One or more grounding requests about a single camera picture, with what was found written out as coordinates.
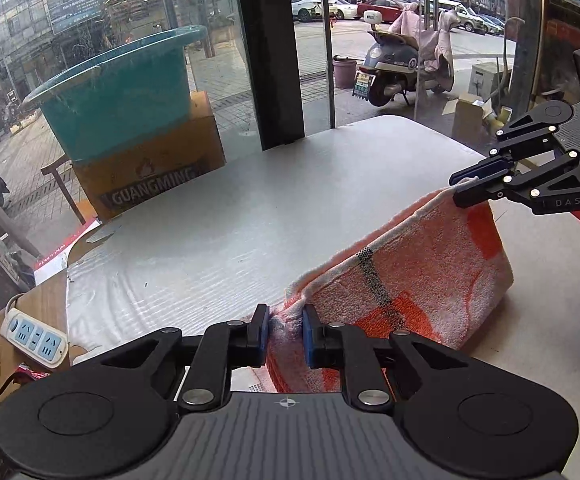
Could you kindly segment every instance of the scooter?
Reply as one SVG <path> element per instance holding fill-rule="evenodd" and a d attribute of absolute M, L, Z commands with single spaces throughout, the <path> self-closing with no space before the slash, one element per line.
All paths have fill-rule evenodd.
<path fill-rule="evenodd" d="M 416 21 L 420 23 L 420 17 L 413 10 L 404 12 L 403 21 Z M 355 76 L 353 96 L 365 99 L 370 104 L 381 107 L 394 99 L 395 95 L 402 94 L 406 103 L 410 105 L 406 92 L 417 91 L 417 81 L 422 78 L 423 88 L 432 90 L 434 93 L 442 93 L 452 89 L 454 85 L 454 68 L 452 66 L 452 53 L 449 51 L 449 30 L 457 22 L 458 17 L 448 16 L 444 27 L 440 30 L 422 31 L 414 34 L 400 34 L 389 30 L 377 30 L 376 26 L 382 22 L 380 12 L 366 10 L 364 21 L 371 25 L 368 33 L 372 35 L 376 43 L 370 47 L 366 54 L 363 65 L 358 67 Z M 422 64 L 419 64 L 419 39 L 424 44 L 426 55 L 422 56 Z M 443 37 L 441 51 L 439 50 L 439 37 Z"/>

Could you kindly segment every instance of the towel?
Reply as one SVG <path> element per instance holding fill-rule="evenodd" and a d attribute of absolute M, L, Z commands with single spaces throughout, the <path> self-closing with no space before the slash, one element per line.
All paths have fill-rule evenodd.
<path fill-rule="evenodd" d="M 335 370 L 310 370 L 302 310 L 321 322 L 356 324 L 370 337 L 407 329 L 459 348 L 512 285 L 490 205 L 454 205 L 456 187 L 433 192 L 327 263 L 304 274 L 273 308 L 264 389 L 336 392 Z"/>

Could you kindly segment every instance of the teal plastic basin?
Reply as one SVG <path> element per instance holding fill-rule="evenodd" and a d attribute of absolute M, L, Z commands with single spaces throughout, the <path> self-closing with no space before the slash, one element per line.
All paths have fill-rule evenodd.
<path fill-rule="evenodd" d="M 49 79 L 24 106 L 41 107 L 73 161 L 115 153 L 187 120 L 183 46 L 205 36 L 193 25 L 118 46 Z"/>

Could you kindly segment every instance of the license plate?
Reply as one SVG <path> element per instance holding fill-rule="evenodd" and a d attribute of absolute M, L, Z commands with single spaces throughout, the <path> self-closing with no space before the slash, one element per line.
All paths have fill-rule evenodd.
<path fill-rule="evenodd" d="M 365 72 L 356 72 L 355 76 L 355 86 L 352 89 L 352 95 L 356 97 L 361 97 L 362 99 L 368 99 L 368 92 L 374 81 L 374 75 L 366 74 Z"/>

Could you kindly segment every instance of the orange cardboard box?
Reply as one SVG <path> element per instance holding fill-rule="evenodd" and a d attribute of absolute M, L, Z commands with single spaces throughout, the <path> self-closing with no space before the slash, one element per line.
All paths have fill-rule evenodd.
<path fill-rule="evenodd" d="M 208 95 L 190 92 L 190 99 L 185 123 L 122 152 L 73 165 L 101 221 L 225 164 Z"/>

